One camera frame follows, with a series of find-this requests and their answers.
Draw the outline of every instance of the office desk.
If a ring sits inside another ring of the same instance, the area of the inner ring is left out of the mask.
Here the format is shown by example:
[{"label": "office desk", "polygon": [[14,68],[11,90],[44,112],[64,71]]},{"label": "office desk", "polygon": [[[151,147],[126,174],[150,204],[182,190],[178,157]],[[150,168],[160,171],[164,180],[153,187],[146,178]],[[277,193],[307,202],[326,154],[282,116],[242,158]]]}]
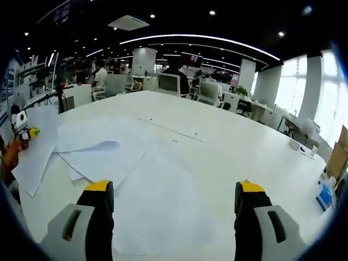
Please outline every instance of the office desk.
[{"label": "office desk", "polygon": [[254,107],[252,108],[252,113],[251,113],[251,119],[254,121],[263,121],[264,115],[265,115],[265,111],[273,111],[271,108],[267,107],[264,104],[258,103],[256,101],[252,101],[250,99],[247,98],[243,98],[237,94],[233,94],[231,92],[228,91],[222,91],[222,93],[225,95],[226,99],[224,99],[225,102],[231,103],[231,108],[230,111],[232,112],[236,112],[237,111],[237,106],[238,106],[238,102],[240,99],[250,102],[252,105],[254,105]]},{"label": "office desk", "polygon": [[[272,203],[282,206],[299,223],[300,234],[308,243],[319,235],[319,228],[330,217],[330,209],[323,213],[315,200],[324,160],[318,155],[312,160],[292,150],[289,137],[269,127],[213,106],[151,91],[78,107],[60,114],[59,122],[91,121],[100,115],[133,119],[150,116],[168,129],[201,134],[205,142],[141,121],[158,138],[178,142],[198,191],[212,214],[226,227],[210,245],[157,256],[114,253],[114,260],[233,260],[234,190],[236,182],[245,179],[261,185]],[[45,236],[53,217],[67,204],[77,202],[87,184],[85,179],[71,182],[68,165],[57,156],[49,160],[34,197],[20,188],[23,212],[36,241]]]}]

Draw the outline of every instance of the white paper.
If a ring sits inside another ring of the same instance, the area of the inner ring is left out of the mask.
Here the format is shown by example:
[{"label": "white paper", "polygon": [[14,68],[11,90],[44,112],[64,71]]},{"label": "white paper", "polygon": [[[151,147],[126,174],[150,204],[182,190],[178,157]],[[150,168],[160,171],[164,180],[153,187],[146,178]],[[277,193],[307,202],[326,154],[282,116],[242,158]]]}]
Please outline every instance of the white paper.
[{"label": "white paper", "polygon": [[120,254],[174,253],[215,237],[214,219],[169,142],[153,142],[116,189],[112,246]]},{"label": "white paper", "polygon": [[66,123],[59,127],[54,152],[72,152],[92,148],[105,141],[119,141],[126,128],[138,128],[137,121],[125,117],[106,117]]},{"label": "white paper", "polygon": [[110,180],[117,187],[131,173],[156,137],[126,124],[118,126],[114,135],[120,142],[105,141],[91,148],[60,155],[87,179],[93,182]]},{"label": "white paper", "polygon": [[12,170],[20,186],[34,196],[40,186],[49,157],[58,140],[58,108],[55,105],[26,110],[28,128],[38,128],[39,135],[19,155],[18,166]]}]

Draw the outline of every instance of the black ceiling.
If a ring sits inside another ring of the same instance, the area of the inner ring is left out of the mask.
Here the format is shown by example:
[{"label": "black ceiling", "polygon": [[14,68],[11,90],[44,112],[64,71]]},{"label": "black ceiling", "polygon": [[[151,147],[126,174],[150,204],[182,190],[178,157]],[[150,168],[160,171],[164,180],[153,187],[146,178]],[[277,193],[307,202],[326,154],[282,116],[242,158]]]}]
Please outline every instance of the black ceiling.
[{"label": "black ceiling", "polygon": [[[149,45],[158,50],[157,59],[166,59],[164,54],[189,52],[201,53],[205,58],[235,65],[240,65],[242,58],[252,60],[237,54],[242,53],[262,61],[263,63],[256,61],[257,69],[260,70],[266,64],[276,66],[284,60],[328,48],[326,34],[319,26],[321,16],[318,14],[322,13],[322,8],[311,5],[312,13],[304,15],[303,10],[309,5],[304,1],[239,1],[225,4],[161,1],[141,5],[114,0],[72,0],[68,19],[64,24],[56,25],[53,22],[54,12],[37,23],[64,2],[66,1],[51,0],[37,4],[26,3],[24,8],[22,6],[18,16],[24,22],[17,24],[15,47],[20,51],[24,62],[28,62],[33,54],[49,56],[55,49],[63,51],[65,57],[76,58],[104,49],[91,58],[107,59],[116,58],[117,55],[132,55],[134,48]],[[216,15],[210,16],[210,10],[215,10]],[[150,14],[155,14],[156,17],[152,19]],[[107,26],[124,15],[134,16],[150,26],[130,32],[113,30]],[[282,38],[278,35],[280,31],[285,33]],[[29,32],[29,36],[24,36],[24,32]],[[155,38],[119,45],[123,41],[160,34],[197,34],[230,39],[262,49],[281,61],[244,46],[204,38]],[[214,61],[209,61],[209,64],[220,67],[225,65],[227,69],[238,71],[237,67],[227,64]]]}]

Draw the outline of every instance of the window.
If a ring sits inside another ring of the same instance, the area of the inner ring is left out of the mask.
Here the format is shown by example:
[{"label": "window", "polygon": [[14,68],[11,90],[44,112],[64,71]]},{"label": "window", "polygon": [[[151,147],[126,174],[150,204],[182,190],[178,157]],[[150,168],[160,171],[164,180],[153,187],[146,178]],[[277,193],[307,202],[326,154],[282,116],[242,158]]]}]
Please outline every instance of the window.
[{"label": "window", "polygon": [[322,86],[314,121],[320,126],[320,136],[333,148],[342,125],[348,127],[348,91],[331,51],[322,53],[322,69]]},{"label": "window", "polygon": [[252,86],[251,86],[251,90],[250,90],[250,95],[254,95],[255,87],[256,87],[256,81],[257,81],[258,75],[259,75],[258,72],[256,72],[255,75],[254,75],[254,81],[252,82]]},{"label": "window", "polygon": [[276,105],[298,115],[306,88],[307,57],[284,62],[279,82]]}]

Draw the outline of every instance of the monitor screen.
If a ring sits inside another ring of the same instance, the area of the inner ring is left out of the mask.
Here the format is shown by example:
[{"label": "monitor screen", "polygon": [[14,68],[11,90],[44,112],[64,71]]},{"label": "monitor screen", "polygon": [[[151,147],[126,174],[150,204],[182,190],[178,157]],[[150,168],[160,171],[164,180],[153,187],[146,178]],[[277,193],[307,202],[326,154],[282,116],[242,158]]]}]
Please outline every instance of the monitor screen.
[{"label": "monitor screen", "polygon": [[195,55],[192,53],[181,53],[181,64],[188,65],[196,68],[201,67],[203,56]]}]

